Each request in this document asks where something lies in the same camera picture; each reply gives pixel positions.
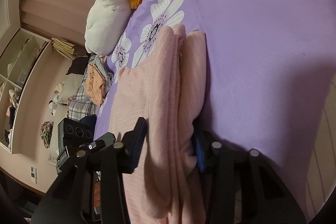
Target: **white flower print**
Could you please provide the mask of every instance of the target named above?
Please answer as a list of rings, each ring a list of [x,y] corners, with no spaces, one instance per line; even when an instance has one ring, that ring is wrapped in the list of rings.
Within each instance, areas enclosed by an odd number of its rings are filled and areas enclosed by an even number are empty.
[[[125,67],[128,63],[129,58],[129,49],[131,48],[132,42],[129,38],[126,37],[126,33],[120,37],[118,44],[116,45],[111,59],[115,63],[115,73],[114,73],[114,83],[118,82],[118,71]]]
[[[184,18],[184,11],[176,12],[184,0],[157,0],[151,5],[153,24],[148,24],[142,29],[140,47],[134,53],[132,68],[142,63],[155,48],[155,41],[159,30],[163,26],[174,26]]]
[[[100,117],[101,114],[103,113],[103,109],[104,109],[104,106],[106,105],[106,102],[107,102],[107,98],[105,98],[105,100],[103,101],[103,103],[99,107],[98,117]]]

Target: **curtain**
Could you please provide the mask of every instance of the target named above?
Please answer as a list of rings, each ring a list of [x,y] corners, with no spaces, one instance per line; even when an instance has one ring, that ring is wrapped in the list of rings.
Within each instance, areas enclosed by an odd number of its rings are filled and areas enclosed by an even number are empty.
[[[87,14],[95,0],[20,0],[21,26],[46,38],[84,46]]]

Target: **plaid blanket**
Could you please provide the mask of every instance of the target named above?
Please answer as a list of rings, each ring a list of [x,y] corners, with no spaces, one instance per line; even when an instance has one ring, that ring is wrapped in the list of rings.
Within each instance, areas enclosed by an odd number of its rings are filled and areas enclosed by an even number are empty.
[[[91,54],[89,58],[89,63],[93,61],[95,54]],[[91,97],[85,95],[85,81],[88,74],[88,67],[85,69],[83,81],[76,93],[76,95],[69,100],[68,108],[69,114],[68,117],[72,120],[79,121],[85,116],[89,116],[96,113],[97,106],[91,101]]]

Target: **light switch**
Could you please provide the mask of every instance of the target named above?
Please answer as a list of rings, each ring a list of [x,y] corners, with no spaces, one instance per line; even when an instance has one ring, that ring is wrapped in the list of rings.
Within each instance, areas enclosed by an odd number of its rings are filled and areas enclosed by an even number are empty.
[[[31,170],[30,170],[30,180],[31,180],[31,182],[37,184],[36,168],[35,167],[31,167]]]

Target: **pink folded cloth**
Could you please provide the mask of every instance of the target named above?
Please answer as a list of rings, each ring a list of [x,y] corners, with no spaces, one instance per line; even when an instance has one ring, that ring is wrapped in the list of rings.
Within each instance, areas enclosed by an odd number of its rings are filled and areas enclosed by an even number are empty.
[[[198,31],[185,36],[182,24],[163,27],[147,59],[119,71],[110,132],[122,136],[138,117],[148,122],[139,165],[123,176],[134,224],[205,222],[190,140],[204,101],[205,78],[205,36]]]

